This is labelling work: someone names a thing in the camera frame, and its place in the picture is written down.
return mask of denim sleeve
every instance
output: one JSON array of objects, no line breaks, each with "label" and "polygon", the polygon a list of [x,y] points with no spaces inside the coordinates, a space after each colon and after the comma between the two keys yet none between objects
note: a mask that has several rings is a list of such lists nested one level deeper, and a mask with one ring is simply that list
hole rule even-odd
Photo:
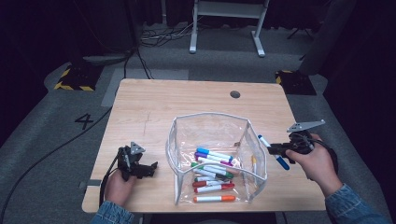
[{"label": "denim sleeve", "polygon": [[91,224],[131,224],[133,219],[134,214],[114,203],[104,201]]},{"label": "denim sleeve", "polygon": [[346,184],[327,197],[325,203],[337,223],[388,223]]}]

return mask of marker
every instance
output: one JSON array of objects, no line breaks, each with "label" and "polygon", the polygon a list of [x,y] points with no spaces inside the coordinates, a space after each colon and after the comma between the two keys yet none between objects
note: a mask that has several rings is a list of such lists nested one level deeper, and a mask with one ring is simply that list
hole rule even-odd
[{"label": "marker", "polygon": [[214,151],[210,151],[210,150],[208,150],[206,148],[203,148],[203,147],[198,147],[197,148],[197,152],[205,153],[205,154],[211,155],[211,156],[220,157],[220,158],[223,158],[223,159],[225,159],[227,161],[232,161],[233,160],[232,156],[225,155],[225,154],[218,153],[218,152],[214,152]]},{"label": "marker", "polygon": [[[251,156],[251,164],[253,166],[253,174],[256,175],[257,174],[257,161],[256,161],[256,157],[255,156]],[[256,186],[258,185],[256,177],[254,177],[254,183],[256,184]]]},{"label": "marker", "polygon": [[223,171],[223,170],[219,170],[219,169],[210,167],[210,166],[202,166],[202,167],[199,167],[198,169],[209,171],[209,172],[212,172],[212,173],[215,173],[215,174],[218,174],[218,175],[225,175],[229,179],[233,178],[233,174],[228,173],[227,171]]},{"label": "marker", "polygon": [[[259,134],[259,140],[266,146],[266,147],[270,147],[271,145],[265,141],[265,139],[262,137],[261,134]],[[277,162],[279,162],[279,164],[283,167],[283,169],[285,170],[289,170],[290,167],[288,166],[288,164],[283,160],[283,158],[279,155],[274,155],[275,159],[277,160]]]},{"label": "marker", "polygon": [[213,203],[213,202],[233,202],[236,197],[233,195],[222,195],[222,196],[198,196],[194,197],[195,203]]},{"label": "marker", "polygon": [[194,189],[195,193],[203,193],[214,190],[223,190],[223,189],[233,189],[235,184],[222,184],[222,185],[214,185],[214,186],[206,186]]},{"label": "marker", "polygon": [[215,173],[212,173],[212,172],[209,172],[209,171],[205,171],[205,170],[201,170],[201,169],[193,169],[193,171],[195,173],[197,173],[197,174],[206,175],[206,176],[210,176],[210,177],[213,177],[213,178],[228,179],[228,177],[225,176],[225,175],[219,175],[219,174],[215,174]]},{"label": "marker", "polygon": [[[199,165],[199,164],[200,164],[200,163],[198,163],[198,162],[192,162],[192,163],[191,163],[191,167],[197,166],[197,165]],[[216,173],[216,172],[207,170],[207,171],[210,171],[210,172],[213,172],[213,173],[216,173],[216,174],[221,174],[221,175],[224,175],[223,172],[227,172],[227,173],[234,174],[234,175],[239,174],[239,171],[237,171],[237,170],[234,170],[234,169],[231,169],[231,168],[222,167],[222,166],[217,166],[217,165],[206,165],[206,166],[200,167],[200,168],[198,168],[198,169],[206,170],[206,168],[209,168],[209,169],[210,169],[210,168],[213,168],[213,169],[221,170],[221,171],[222,171],[221,173]]]},{"label": "marker", "polygon": [[229,160],[226,160],[224,158],[217,157],[217,156],[211,156],[211,155],[208,155],[208,154],[205,154],[205,153],[201,153],[201,152],[195,152],[195,157],[207,158],[207,159],[210,159],[212,161],[230,162]]},{"label": "marker", "polygon": [[214,185],[221,185],[221,184],[231,184],[231,181],[222,181],[222,180],[197,181],[197,182],[193,182],[192,186],[194,188],[200,188],[200,187],[205,187],[205,186],[214,186]]},{"label": "marker", "polygon": [[233,166],[231,163],[226,162],[226,161],[212,161],[210,159],[202,158],[202,157],[195,157],[195,159],[197,161],[201,161],[201,162],[214,162],[214,163],[220,163],[220,164],[224,164],[224,165],[228,165],[228,166]]},{"label": "marker", "polygon": [[253,173],[257,174],[257,164],[256,157],[251,156],[251,164],[253,165]]},{"label": "marker", "polygon": [[198,182],[198,181],[210,181],[210,180],[216,180],[216,178],[211,177],[211,176],[198,176],[195,177],[194,181]]}]

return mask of human hand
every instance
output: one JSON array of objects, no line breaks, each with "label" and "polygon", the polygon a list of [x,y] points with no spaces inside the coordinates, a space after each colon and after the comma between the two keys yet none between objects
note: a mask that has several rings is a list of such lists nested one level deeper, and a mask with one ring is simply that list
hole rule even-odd
[{"label": "human hand", "polygon": [[125,205],[134,188],[136,176],[131,175],[128,181],[122,178],[122,172],[116,170],[109,178],[105,188],[105,199],[121,207]]},{"label": "human hand", "polygon": [[[312,138],[320,140],[317,134],[311,134]],[[315,148],[306,155],[288,149],[286,155],[297,161],[306,173],[306,176],[320,186],[325,197],[339,190],[343,183],[338,178],[332,164],[332,157],[325,147],[315,143]]]}]

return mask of orange marker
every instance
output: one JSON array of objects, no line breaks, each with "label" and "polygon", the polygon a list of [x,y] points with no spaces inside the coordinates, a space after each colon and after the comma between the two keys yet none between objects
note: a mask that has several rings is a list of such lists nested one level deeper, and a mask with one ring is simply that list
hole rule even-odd
[{"label": "orange marker", "polygon": [[194,197],[195,203],[213,203],[213,202],[233,202],[236,197],[233,195],[223,195],[223,196],[198,196]]}]

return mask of person's left hand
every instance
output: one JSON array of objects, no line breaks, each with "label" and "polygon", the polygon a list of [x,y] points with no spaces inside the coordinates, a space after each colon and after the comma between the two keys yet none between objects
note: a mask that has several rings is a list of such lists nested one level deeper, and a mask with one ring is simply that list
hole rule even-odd
[{"label": "person's left hand", "polygon": [[120,170],[116,170],[109,178],[105,188],[105,200],[121,207],[125,205],[134,188],[136,176],[131,175],[128,181],[122,179]]}]

